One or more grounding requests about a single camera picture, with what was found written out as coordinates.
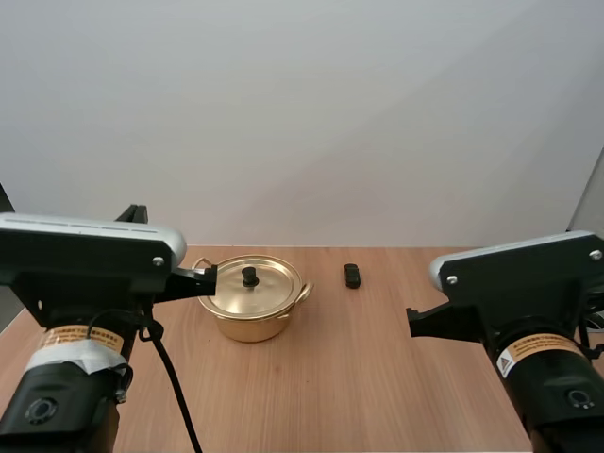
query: white background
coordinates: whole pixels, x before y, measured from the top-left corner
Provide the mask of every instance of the white background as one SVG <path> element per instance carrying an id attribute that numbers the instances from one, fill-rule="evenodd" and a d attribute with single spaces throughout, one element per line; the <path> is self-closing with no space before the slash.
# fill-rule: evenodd
<path id="1" fill-rule="evenodd" d="M 190 243 L 561 232 L 604 144 L 600 0 L 0 3 L 19 211 Z"/>

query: screw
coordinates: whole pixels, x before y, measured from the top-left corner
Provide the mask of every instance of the screw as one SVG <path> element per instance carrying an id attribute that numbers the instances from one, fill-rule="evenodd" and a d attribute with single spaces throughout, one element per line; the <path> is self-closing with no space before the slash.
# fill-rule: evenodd
<path id="1" fill-rule="evenodd" d="M 117 390 L 115 392 L 115 400 L 118 404 L 126 403 L 126 391 L 125 390 Z"/>
<path id="2" fill-rule="evenodd" d="M 589 254 L 589 258 L 593 261 L 600 261 L 602 259 L 602 252 L 600 250 L 594 250 Z"/>

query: warning label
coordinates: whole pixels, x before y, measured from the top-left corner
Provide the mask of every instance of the warning label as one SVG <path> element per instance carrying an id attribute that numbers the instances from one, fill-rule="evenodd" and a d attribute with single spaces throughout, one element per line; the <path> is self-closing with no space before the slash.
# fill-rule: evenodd
<path id="1" fill-rule="evenodd" d="M 54 344 L 72 343 L 86 338 L 88 326 L 61 326 L 51 328 L 42 337 L 40 349 Z M 113 349 L 120 353 L 124 345 L 124 339 L 119 335 L 105 330 L 103 328 L 94 327 L 91 332 L 91 339 L 102 344 L 103 346 Z"/>
<path id="2" fill-rule="evenodd" d="M 497 368 L 503 378 L 506 378 L 514 365 L 522 359 L 551 350 L 570 351 L 582 356 L 576 344 L 562 335 L 553 333 L 537 333 L 521 338 L 510 344 L 497 359 Z"/>

